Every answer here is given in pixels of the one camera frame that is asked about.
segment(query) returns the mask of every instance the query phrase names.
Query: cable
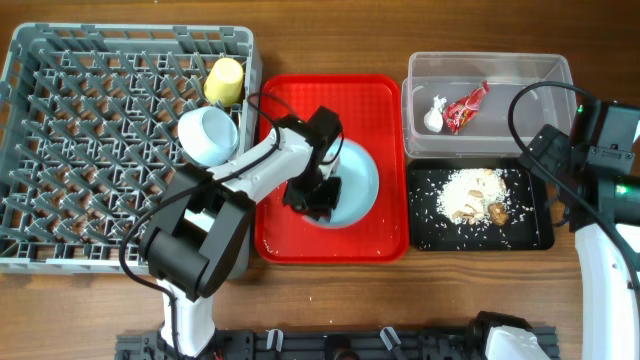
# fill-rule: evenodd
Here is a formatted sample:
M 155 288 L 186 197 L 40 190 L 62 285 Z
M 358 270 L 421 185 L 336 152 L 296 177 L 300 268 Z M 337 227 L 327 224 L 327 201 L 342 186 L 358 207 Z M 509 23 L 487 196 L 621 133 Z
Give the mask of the cable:
M 516 96 L 511 101 L 511 104 L 509 105 L 507 123 L 509 125 L 509 131 L 511 132 L 511 136 L 513 136 L 513 139 L 515 140 L 518 147 L 522 149 L 522 153 L 525 154 L 527 157 L 529 157 L 529 160 L 531 160 L 531 162 L 535 166 L 537 166 L 546 176 L 549 177 L 549 179 L 555 182 L 562 190 L 564 190 L 567 194 L 569 194 L 576 201 L 578 201 L 578 203 L 585 210 L 587 210 L 589 214 L 591 214 L 591 216 L 593 217 L 595 222 L 600 226 L 602 231 L 604 231 L 604 233 L 607 234 L 609 239 L 611 239 L 611 242 L 613 243 L 613 245 L 615 245 L 615 247 L 620 251 L 620 254 L 622 255 L 622 259 L 624 260 L 624 263 L 627 266 L 627 270 L 629 271 L 631 284 L 633 286 L 633 291 L 635 293 L 637 316 L 640 316 L 640 281 L 638 281 L 638 275 L 636 274 L 636 267 L 634 266 L 636 265 L 636 263 L 631 260 L 631 256 L 635 257 L 636 255 L 635 251 L 633 251 L 633 249 L 629 246 L 629 244 L 627 244 L 627 242 L 624 240 L 622 235 L 620 235 L 618 230 L 616 230 L 616 228 L 613 226 L 613 223 L 609 222 L 607 219 L 604 219 L 602 215 L 600 215 L 598 211 L 591 206 L 591 204 L 589 204 L 586 200 L 584 200 L 580 195 L 576 194 L 573 190 L 571 190 L 571 188 L 569 188 L 566 184 L 564 184 L 562 181 L 556 178 L 549 170 L 547 170 L 547 168 L 544 167 L 544 165 L 538 162 L 538 160 L 533 156 L 529 148 L 527 148 L 527 146 L 522 142 L 522 139 L 520 139 L 520 136 L 516 132 L 516 128 L 513 123 L 513 113 L 515 111 L 518 100 L 520 100 L 520 98 L 524 96 L 526 93 L 528 93 L 529 91 L 537 89 L 539 87 L 546 87 L 546 86 L 559 87 L 559 88 L 571 90 L 587 97 L 589 100 L 597 100 L 597 98 L 593 96 L 591 93 L 589 93 L 588 91 L 580 89 L 576 86 L 561 83 L 561 82 L 543 81 L 543 82 L 529 85 L 524 89 L 520 90 L 520 92 L 516 94 Z
M 340 145 L 338 145 L 338 151 L 336 152 L 336 155 L 329 161 L 321 161 L 320 165 L 329 165 L 338 159 L 338 155 L 340 155 L 340 151 L 342 151 L 342 144 L 344 143 L 344 130 L 340 130 L 340 135 L 342 136 L 340 138 Z
M 191 189 L 187 189 L 184 191 L 181 191 L 175 195 L 170 196 L 169 198 L 162 200 L 155 208 L 149 210 L 148 212 L 146 212 L 144 215 L 142 215 L 131 227 L 131 229 L 129 229 L 129 231 L 127 232 L 127 234 L 125 235 L 125 237 L 122 239 L 121 243 L 120 243 L 120 249 L 118 252 L 118 261 L 120 263 L 120 266 L 122 267 L 122 271 L 124 271 L 124 273 L 133 281 L 137 282 L 140 285 L 146 286 L 150 289 L 156 290 L 156 291 L 160 291 L 163 294 L 167 295 L 167 297 L 169 298 L 169 307 L 171 308 L 171 339 L 173 342 L 173 351 L 174 351 L 174 356 L 176 359 L 180 360 L 183 359 L 184 356 L 180 353 L 179 351 L 179 344 L 178 344 L 178 332 L 176 331 L 176 324 L 177 324 L 177 319 L 178 319 L 178 314 L 177 314 L 177 310 L 176 310 L 176 297 L 175 295 L 169 290 L 166 289 L 160 285 L 154 284 L 150 281 L 144 280 L 141 277 L 139 277 L 138 275 L 134 274 L 131 269 L 129 268 L 129 265 L 127 265 L 127 262 L 125 261 L 125 252 L 127 250 L 127 245 L 128 243 L 131 241 L 131 239 L 133 238 L 133 235 L 138 231 L 138 229 L 140 228 L 140 226 L 145 223 L 146 221 L 149 220 L 149 218 L 151 218 L 151 216 L 155 215 L 158 211 L 164 209 L 165 207 L 173 204 L 174 202 L 195 194 L 199 191 L 205 190 L 206 188 L 210 187 L 212 184 L 214 183 L 224 183 L 226 181 L 229 181 L 231 179 L 235 179 L 238 176 L 242 175 L 244 172 L 246 172 L 247 170 L 253 168 L 254 166 L 258 165 L 259 163 L 261 163 L 262 161 L 264 161 L 265 159 L 267 159 L 271 154 L 273 154 L 279 147 L 280 147 L 280 130 L 278 130 L 278 126 L 277 124 L 273 121 L 273 119 L 267 115 L 264 111 L 260 110 L 260 106 L 256 105 L 254 103 L 251 102 L 251 98 L 258 96 L 259 99 L 262 96 L 266 96 L 270 99 L 273 99 L 275 101 L 277 101 L 278 103 L 282 104 L 284 107 L 287 108 L 287 110 L 289 110 L 289 112 L 291 114 L 293 114 L 295 117 L 298 117 L 295 113 L 295 111 L 293 110 L 293 108 L 287 104 L 284 100 L 278 98 L 275 95 L 272 94 L 262 94 L 261 92 L 258 93 L 252 93 L 249 94 L 247 96 L 247 103 L 249 104 L 249 106 L 251 106 L 254 110 L 256 110 L 258 112 L 258 114 L 260 114 L 262 117 L 264 117 L 265 119 L 267 119 L 267 121 L 269 122 L 269 124 L 271 124 L 271 127 L 273 129 L 275 129 L 276 131 L 276 140 L 273 143 L 273 145 L 271 146 L 271 148 L 264 153 L 262 156 L 260 156 L 259 158 L 257 158 L 256 160 L 252 161 L 251 163 L 245 165 L 244 167 L 232 172 L 231 174 L 214 180 L 213 183 L 207 183 L 207 184 L 203 184 L 203 185 L 199 185 L 196 186 L 194 188 Z

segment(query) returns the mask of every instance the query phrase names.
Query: red tray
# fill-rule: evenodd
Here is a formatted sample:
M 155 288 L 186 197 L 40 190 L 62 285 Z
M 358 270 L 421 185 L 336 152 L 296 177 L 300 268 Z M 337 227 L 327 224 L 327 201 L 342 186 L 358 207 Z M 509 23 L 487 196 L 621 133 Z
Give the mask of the red tray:
M 405 158 L 400 91 L 383 75 L 280 75 L 263 92 L 287 101 L 302 119 L 319 106 L 340 116 L 346 138 L 360 144 L 378 167 L 380 190 L 371 211 L 342 229 L 322 229 L 282 205 L 285 186 L 257 209 L 255 245 L 268 261 L 288 264 L 383 263 L 400 258 L 409 247 Z M 286 109 L 264 99 L 274 118 Z M 260 121 L 260 138 L 271 127 Z

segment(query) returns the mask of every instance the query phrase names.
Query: wooden table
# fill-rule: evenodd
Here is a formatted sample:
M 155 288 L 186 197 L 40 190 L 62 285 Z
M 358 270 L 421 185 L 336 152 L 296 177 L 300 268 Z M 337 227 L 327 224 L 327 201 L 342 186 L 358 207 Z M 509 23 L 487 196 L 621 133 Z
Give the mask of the wooden table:
M 584 1 L 0 0 L 0 48 L 22 22 L 232 24 L 249 27 L 264 78 L 384 73 L 398 83 L 416 51 L 564 55 L 574 82 L 640 104 L 637 11 Z M 560 208 L 554 207 L 554 219 Z M 377 329 L 463 325 L 480 310 L 558 327 L 578 359 L 582 289 L 573 235 L 544 252 L 426 253 L 386 266 L 274 266 L 253 255 L 216 294 L 218 328 Z M 115 336 L 155 329 L 160 295 L 124 276 L 0 275 L 0 358 L 110 359 Z

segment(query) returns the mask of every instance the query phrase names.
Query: dish rack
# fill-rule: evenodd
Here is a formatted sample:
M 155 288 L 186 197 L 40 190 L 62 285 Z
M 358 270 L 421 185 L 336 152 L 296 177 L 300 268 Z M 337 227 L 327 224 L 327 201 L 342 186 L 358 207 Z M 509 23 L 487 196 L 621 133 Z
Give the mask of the dish rack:
M 186 162 L 177 123 L 208 105 L 202 86 L 221 57 L 243 65 L 243 94 L 258 90 L 247 28 L 18 27 L 0 78 L 0 272 L 120 272 L 120 241 Z M 252 146 L 257 113 L 246 100 L 229 113 L 235 157 Z M 232 276 L 246 269 L 248 237 Z M 126 258 L 147 273 L 137 245 Z

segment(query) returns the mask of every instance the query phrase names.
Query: red candy wrapper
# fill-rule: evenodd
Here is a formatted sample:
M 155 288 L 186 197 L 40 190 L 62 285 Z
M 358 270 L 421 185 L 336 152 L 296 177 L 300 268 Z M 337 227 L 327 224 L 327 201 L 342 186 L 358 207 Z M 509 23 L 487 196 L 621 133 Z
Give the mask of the red candy wrapper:
M 480 109 L 480 103 L 488 92 L 489 84 L 483 81 L 482 87 L 473 90 L 469 96 L 465 96 L 447 107 L 442 118 L 454 134 L 457 135 L 476 116 L 478 109 Z

